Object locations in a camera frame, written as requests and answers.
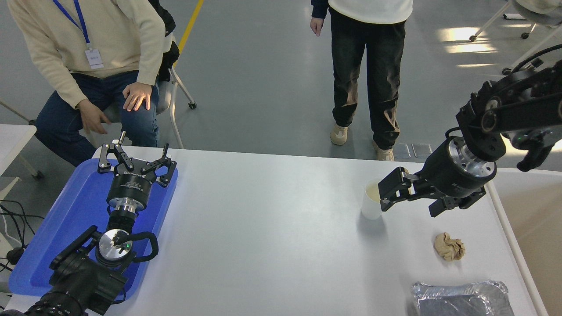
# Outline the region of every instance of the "lanyard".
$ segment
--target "lanyard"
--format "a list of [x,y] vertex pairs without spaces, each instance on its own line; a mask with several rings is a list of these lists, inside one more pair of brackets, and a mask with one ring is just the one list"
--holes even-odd
[[[76,25],[77,28],[80,29],[78,24],[74,21],[74,19],[70,16],[68,11],[62,6],[62,4],[58,0],[53,0],[53,2],[57,5],[58,9],[72,22]],[[88,38],[88,30],[86,29],[86,22],[84,22],[84,16],[82,15],[82,10],[80,9],[80,3],[78,0],[74,0],[74,7],[76,7],[76,12],[78,13],[78,18],[80,19],[80,24],[82,25],[82,33],[84,34],[84,39],[86,40],[86,45],[88,48],[92,48],[90,44],[90,39]]]

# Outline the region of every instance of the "paper cup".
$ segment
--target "paper cup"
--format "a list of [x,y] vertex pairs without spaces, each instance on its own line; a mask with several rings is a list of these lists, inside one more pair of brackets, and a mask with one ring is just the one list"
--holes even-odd
[[365,187],[363,193],[363,203],[361,205],[361,214],[363,217],[373,220],[380,217],[382,210],[380,209],[379,182],[375,179]]

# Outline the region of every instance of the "robotic arm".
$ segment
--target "robotic arm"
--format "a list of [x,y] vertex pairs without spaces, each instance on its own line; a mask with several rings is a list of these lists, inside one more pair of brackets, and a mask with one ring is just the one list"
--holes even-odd
[[[7,310],[0,315],[82,316],[87,315],[86,309],[104,315],[112,304],[120,303],[115,299],[127,282],[123,276],[127,267],[151,260],[158,254],[158,242],[152,232],[134,234],[132,230],[137,212],[147,206],[152,185],[156,182],[166,187],[176,162],[166,156],[168,144],[156,161],[130,158],[121,148],[124,137],[123,132],[119,140],[104,144],[98,163],[98,172],[105,173],[111,171],[108,154],[115,154],[118,162],[107,196],[107,203],[114,210],[105,233],[97,231],[93,225],[56,256],[49,266],[54,270],[49,280],[53,287],[25,314]],[[163,166],[167,167],[167,173],[157,179],[155,171]],[[133,243],[143,239],[149,239],[152,252],[136,256]],[[97,261],[89,257],[92,251]]]
[[[429,206],[432,217],[457,206],[467,209],[486,194],[483,185],[496,175],[495,161],[506,152],[502,135],[528,151],[519,170],[540,166],[562,139],[562,60],[539,72],[530,66],[485,82],[456,120],[459,127],[446,133],[420,171],[410,174],[398,167],[379,183],[383,211],[419,198],[436,200]],[[454,130],[462,137],[450,136]]]

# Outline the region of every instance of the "foil container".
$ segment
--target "foil container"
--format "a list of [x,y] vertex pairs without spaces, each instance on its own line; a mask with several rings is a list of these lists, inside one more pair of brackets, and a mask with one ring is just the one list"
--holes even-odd
[[487,280],[461,286],[412,285],[419,316],[514,316],[507,287]]

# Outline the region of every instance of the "black cable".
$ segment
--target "black cable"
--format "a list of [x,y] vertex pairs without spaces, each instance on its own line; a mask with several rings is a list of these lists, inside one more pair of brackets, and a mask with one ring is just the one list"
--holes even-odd
[[13,216],[18,216],[18,217],[24,217],[25,216],[25,217],[38,217],[38,218],[45,219],[44,217],[39,216],[39,215],[21,215],[21,214],[12,213],[12,212],[9,212],[9,213],[0,212],[0,215],[10,215],[10,214],[12,214]]
[[449,134],[451,134],[452,132],[454,132],[456,130],[460,130],[460,127],[453,127],[451,129],[449,129],[448,131],[446,131],[445,132],[445,138],[449,138]]
[[[20,209],[21,209],[21,213],[24,214],[24,215],[27,215],[27,214],[25,214],[25,210],[24,210],[23,205],[22,205],[21,203],[19,203],[18,201],[14,201],[14,200],[0,200],[0,202],[16,203],[16,204],[19,205],[19,207],[20,207]],[[34,231],[33,228],[31,227],[31,225],[29,224],[27,218],[25,218],[25,223],[28,225],[29,229],[31,229],[31,232],[33,233],[33,235],[35,235],[35,231]]]
[[12,268],[8,267],[7,265],[5,265],[5,264],[3,264],[3,263],[0,263],[0,267],[4,267],[4,269],[6,269],[6,270],[13,271]]
[[8,213],[8,216],[12,218],[13,223],[14,223],[15,226],[16,226],[17,236],[20,237],[21,246],[23,247],[23,246],[24,246],[24,243],[25,243],[25,242],[24,242],[24,237],[25,237],[25,222],[24,222],[24,220],[23,220],[23,219],[21,220],[22,222],[24,222],[24,235],[22,236],[21,231],[20,231],[20,226],[19,226],[19,224],[17,223],[16,218],[13,217],[13,214],[15,214],[15,213],[13,213],[13,212],[9,211],[8,209],[6,209],[2,204],[0,204],[0,209],[4,210],[6,213]]
[[533,59],[535,59],[539,56],[542,56],[546,53],[556,51],[557,49],[561,49],[561,48],[562,48],[562,44],[558,44],[558,45],[551,46],[549,48],[545,48],[545,49],[539,51],[538,53],[527,57],[524,61],[520,62],[517,66],[515,66],[515,68],[513,68],[511,73],[516,73],[517,71],[519,71],[519,69],[521,69],[521,67],[525,66],[528,62],[532,61]]

